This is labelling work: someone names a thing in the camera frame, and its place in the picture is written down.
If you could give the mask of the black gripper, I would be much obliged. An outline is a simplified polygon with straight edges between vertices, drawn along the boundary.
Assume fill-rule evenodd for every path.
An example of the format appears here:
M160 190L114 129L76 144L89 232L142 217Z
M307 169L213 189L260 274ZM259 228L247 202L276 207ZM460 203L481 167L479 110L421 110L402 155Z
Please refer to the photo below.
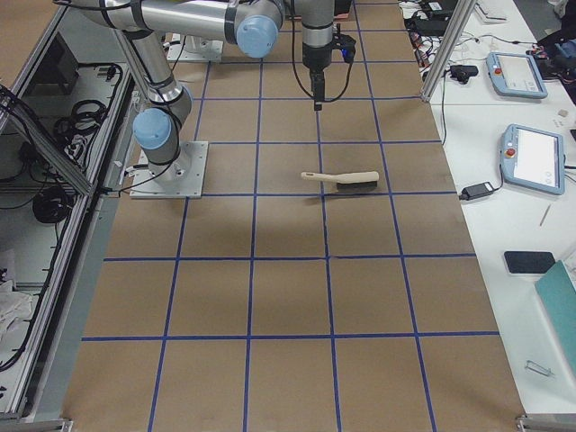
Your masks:
M344 84L344 90L347 90L352 64L354 63L356 55L356 44L354 42L330 42L323 47L317 48L313 48L307 44L302 45L302 60L304 66L310 72L315 112L322 110L325 89L324 69L331 63L331 53L333 50L339 50L342 54L343 60L348 64L346 82Z

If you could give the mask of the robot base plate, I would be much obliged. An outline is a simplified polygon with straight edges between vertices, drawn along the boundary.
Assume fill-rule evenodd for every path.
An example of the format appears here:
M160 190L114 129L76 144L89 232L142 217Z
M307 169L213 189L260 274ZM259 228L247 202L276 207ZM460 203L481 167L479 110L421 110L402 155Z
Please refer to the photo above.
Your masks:
M178 159L156 179L153 179L153 176L162 172L163 167L148 166L148 158L142 150L139 154L139 163L147 167L135 172L133 179L137 186L130 189L130 197L135 199L201 198L208 150L207 141L182 141Z

